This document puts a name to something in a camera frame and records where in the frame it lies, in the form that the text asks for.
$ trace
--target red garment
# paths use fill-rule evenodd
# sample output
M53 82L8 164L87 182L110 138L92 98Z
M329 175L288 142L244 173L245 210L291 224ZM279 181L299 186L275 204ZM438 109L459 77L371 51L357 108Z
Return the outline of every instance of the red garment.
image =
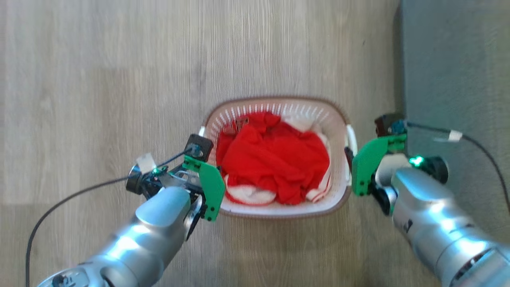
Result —
M255 185L276 193L276 201L299 204L317 188L329 166L321 139L299 132L269 112L247 115L236 131L221 132L216 162L228 174L228 185Z

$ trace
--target white laundry basket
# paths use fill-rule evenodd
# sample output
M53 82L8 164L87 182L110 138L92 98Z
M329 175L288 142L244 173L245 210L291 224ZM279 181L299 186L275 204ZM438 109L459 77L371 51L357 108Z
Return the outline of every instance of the white laundry basket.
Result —
M315 120L322 127L331 146L331 189L317 203L298 205L272 203L266 206L248 206L231 202L227 197L221 203L221 213L251 218L300 218L329 213L340 208L350 194L350 172L344 147L358 152L354 130L346 115L334 104L314 98L259 97L232 100L217 106L208 116L200 134L211 139L214 148L209 164L216 165L216 145L223 127L247 113L270 111L273 114L299 115Z

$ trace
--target basket rim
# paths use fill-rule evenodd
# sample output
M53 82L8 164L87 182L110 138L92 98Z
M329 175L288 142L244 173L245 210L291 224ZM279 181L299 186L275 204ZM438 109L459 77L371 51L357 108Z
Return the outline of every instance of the basket rim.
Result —
M314 97L314 96L311 96L311 95L306 95L306 96L300 96L300 95L255 95L255 96L248 96L248 97L244 97L244 98L237 98L237 99L231 99L231 100L227 100L227 101L223 101L221 102L220 104L214 106L214 108L212 108L209 112L209 114L207 115L206 117L206 120L202 123L203 126L207 126L209 121L211 120L211 117L214 113L214 111L216 111L218 108L226 105L226 104L232 104L232 103L238 103L238 102L243 102L243 101L246 101L246 100L269 100L269 99L280 99L280 100L306 100L306 101L313 101L313 102L319 102L319 103L322 103L322 104L327 104L329 106L331 106L332 108L334 108L337 113L343 118L344 122L345 122L345 125L350 125L350 120L349 120L349 117L347 116L347 114L343 111L343 109L341 107L339 107L335 102L329 100L329 99L325 99L325 98L322 98L322 97Z
M247 101L247 100L275 100L275 99L278 99L278 100L305 100L305 101L312 101L315 103L321 103L321 104L328 105L328 106L332 107L334 110L336 110L336 112L344 120L344 123L346 126L351 125L349 117L343 111L343 109L341 107L339 107L335 102L333 102L329 99L325 99L323 97L314 97L311 95L304 96L304 95L278 95L278 94L275 94L275 95L254 95L254 96L247 96L247 97L243 97L243 98L236 98L236 99L223 101L223 102L217 104L216 106L214 106L212 109L210 109L209 114L207 115L205 121L202 122L202 126L203 127L208 126L209 122L212 119L214 112L216 110L218 110L219 108L221 108L222 106L225 106L228 104L234 104L234 103L241 103L241 102ZM313 218L313 217L322 217L322 216L327 216L329 214L332 214L332 213L338 211L342 206L344 206L345 203L347 203L347 200L350 198L351 191L352 191L351 186L347 185L345 187L344 195L338 201L337 204L335 204L333 207L331 207L329 209L312 212L312 213L292 214L292 215L287 215L287 216L286 215L283 215L283 216L254 215L254 214L242 214L242 213L237 213L237 212L230 212L230 211L226 211L223 208L220 208L219 213L222 215L225 215L225 216L229 216L229 217L238 217L238 218L244 218L244 219L262 219L262 220L263 219L292 220L292 219L306 219L306 218Z
M237 217L237 218L244 218L244 219L276 219L276 220L291 220L291 219L306 219L306 218L313 218L313 217L322 217L322 216L328 216L340 209L340 207L344 206L344 204L347 203L347 200L349 199L350 195L352 193L351 186L345 187L345 193L342 196L342 198L338 201L337 204L335 204L332 208L313 212L313 213L305 213L305 214L294 214L294 215L288 215L288 216L272 216L272 215L252 215L252 214L242 214L242 213L235 213L226 211L223 208L220 208L219 213L225 216L229 217Z

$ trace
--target wire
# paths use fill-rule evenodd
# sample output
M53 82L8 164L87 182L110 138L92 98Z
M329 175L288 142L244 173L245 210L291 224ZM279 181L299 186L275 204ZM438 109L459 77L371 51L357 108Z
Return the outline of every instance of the wire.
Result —
M451 132L451 130L449 130L449 129L435 128L435 127L430 127L430 126L411 123L411 122L407 122L407 126L410 128L418 128L418 129L422 129L422 130L447 133L447 134L449 134ZM503 178L503 174L501 173L501 170L499 169L499 166L496 163L496 160L491 155L491 153L486 148L484 148L480 144L480 142L478 142L477 140L475 140L472 137L465 135L465 134L462 134L461 139L462 138L469 141L470 143L474 144L476 147L478 147L491 161L492 165L494 166L494 169L496 170L496 173L498 174L498 178L499 178L499 181L501 182L501 186L503 187L503 195L505 196L506 207L508 208L508 211L510 212L510 199L508 198L508 190L506 189L505 179Z
M160 164L158 167L171 163L172 161L176 160L178 157L182 156L183 154L185 154L187 152L190 152L191 150L192 149L189 148L189 149L186 149L186 150L176 154L175 156L171 157L167 161L165 161L162 164ZM98 188L101 188L101 187L104 187L104 186L107 186L107 185L110 185L110 184L114 184L114 183L117 183L117 182L120 182L120 181L128 180L129 178L130 178L129 176L122 177L122 178L117 178L117 179L109 180L109 181L106 181L106 182L103 182L103 183L99 183L99 184L93 185L93 186L88 187L86 189L80 190L79 192L74 193L74 194L64 198L63 200L61 200L60 202L58 202L57 204L52 206L50 209L48 209L48 211L46 211L46 213L44 213L41 216L41 218L37 221L36 225L34 226L34 229L32 229L32 233L30 233L29 242L27 244L27 253L25 255L25 287L30 287L30 252L32 250L32 243L33 243L34 238L35 238L35 233L37 232L37 229L39 229L39 226L41 226L42 222L48 217L48 215L50 215L55 209L59 208L62 204L68 202L69 200L71 200L71 199L73 199L73 198L75 198L75 197L77 197L79 195L82 195L82 194L84 194L86 192L89 192L89 191L92 191L94 189L98 189Z
M191 151L192 151L192 148L187 148L187 149L181 151L180 153L174 155L169 160L167 160L167 161L165 161L163 163L158 164L158 167L167 165L167 164L171 163L172 161L176 160L178 157L182 156L183 154L191 152Z

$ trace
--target red and white fabric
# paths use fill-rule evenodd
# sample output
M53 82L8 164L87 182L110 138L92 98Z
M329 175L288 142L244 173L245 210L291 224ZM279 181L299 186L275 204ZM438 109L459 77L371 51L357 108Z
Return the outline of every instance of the red and white fabric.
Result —
M216 160L226 196L247 205L322 199L330 189L331 152L320 126L302 116L246 117L219 136Z

